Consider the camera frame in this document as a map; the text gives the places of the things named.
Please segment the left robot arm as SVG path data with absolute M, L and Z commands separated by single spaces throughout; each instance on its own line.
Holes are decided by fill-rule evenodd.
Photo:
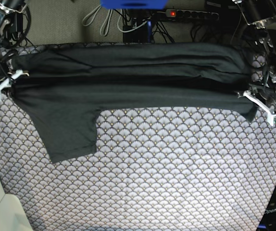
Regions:
M 259 67 L 261 80 L 249 84 L 249 89 L 238 92 L 267 114 L 267 122 L 276 126 L 276 6 L 271 0 L 236 0 L 247 26 L 257 30 L 256 44 L 265 52 L 265 64 Z

